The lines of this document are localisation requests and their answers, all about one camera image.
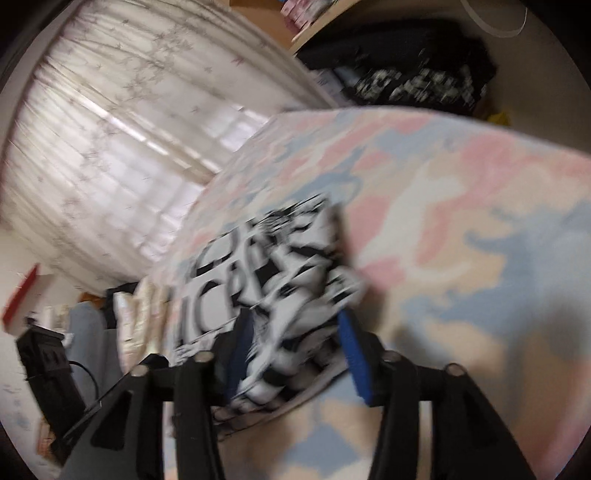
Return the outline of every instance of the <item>white curtain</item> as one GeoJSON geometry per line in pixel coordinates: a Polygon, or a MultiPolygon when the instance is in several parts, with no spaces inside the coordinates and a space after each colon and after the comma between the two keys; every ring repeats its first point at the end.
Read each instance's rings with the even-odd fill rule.
{"type": "Polygon", "coordinates": [[[147,272],[271,115],[329,106],[296,60],[215,2],[85,3],[16,117],[2,220],[101,293],[147,272]]]}

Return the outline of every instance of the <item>metal bolt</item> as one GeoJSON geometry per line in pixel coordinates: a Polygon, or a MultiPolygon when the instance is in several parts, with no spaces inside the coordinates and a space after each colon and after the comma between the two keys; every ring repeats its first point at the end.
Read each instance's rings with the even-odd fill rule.
{"type": "Polygon", "coordinates": [[[398,352],[394,352],[393,350],[386,350],[382,353],[382,360],[388,362],[389,364],[393,364],[402,360],[402,355],[398,352]]]}
{"type": "Polygon", "coordinates": [[[209,350],[202,350],[193,355],[193,360],[195,360],[198,364],[206,364],[213,360],[213,352],[210,352],[209,350]]]}
{"type": "Polygon", "coordinates": [[[453,377],[461,377],[467,374],[466,369],[460,364],[449,364],[445,367],[445,371],[453,377]]]}
{"type": "Polygon", "coordinates": [[[148,373],[150,369],[145,365],[136,365],[131,369],[131,376],[132,377],[143,377],[146,373],[148,373]]]}

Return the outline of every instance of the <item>gray fabric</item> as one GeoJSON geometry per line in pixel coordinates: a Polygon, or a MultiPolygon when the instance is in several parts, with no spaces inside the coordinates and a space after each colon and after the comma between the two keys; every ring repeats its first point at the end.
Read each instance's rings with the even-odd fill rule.
{"type": "MultiPolygon", "coordinates": [[[[94,375],[103,395],[123,375],[117,356],[117,330],[105,330],[103,314],[89,302],[70,309],[69,333],[72,344],[66,349],[68,360],[84,365],[94,375]]],[[[88,373],[72,366],[72,377],[86,405],[94,403],[95,386],[88,373]]]]}
{"type": "Polygon", "coordinates": [[[117,329],[111,328],[105,330],[105,370],[102,378],[102,391],[100,394],[104,394],[115,385],[121,377],[123,372],[121,371],[121,364],[119,363],[119,356],[117,354],[117,329]]]}

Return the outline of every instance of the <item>wooden shelf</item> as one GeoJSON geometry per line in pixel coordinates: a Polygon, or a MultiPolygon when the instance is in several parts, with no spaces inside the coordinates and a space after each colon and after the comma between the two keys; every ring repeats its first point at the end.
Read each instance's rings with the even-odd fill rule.
{"type": "Polygon", "coordinates": [[[336,3],[330,6],[330,8],[324,12],[321,16],[316,19],[312,25],[306,28],[297,40],[292,43],[290,53],[295,54],[302,48],[306,42],[308,42],[314,35],[322,30],[326,25],[332,22],[340,14],[346,12],[349,8],[363,0],[337,0],[336,3]]]}

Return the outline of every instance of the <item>pastel bedspread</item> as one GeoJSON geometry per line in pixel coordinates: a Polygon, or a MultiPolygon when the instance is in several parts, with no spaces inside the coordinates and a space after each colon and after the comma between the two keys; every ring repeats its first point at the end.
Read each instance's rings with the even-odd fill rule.
{"type": "MultiPolygon", "coordinates": [[[[417,364],[463,364],[538,478],[551,479],[591,424],[590,160],[420,110],[279,115],[210,184],[153,277],[178,285],[236,222],[328,194],[350,264],[371,286],[360,316],[417,364]]],[[[169,345],[177,316],[175,302],[169,345]]],[[[380,419],[345,375],[223,442],[227,476],[366,478],[380,419]]]]}

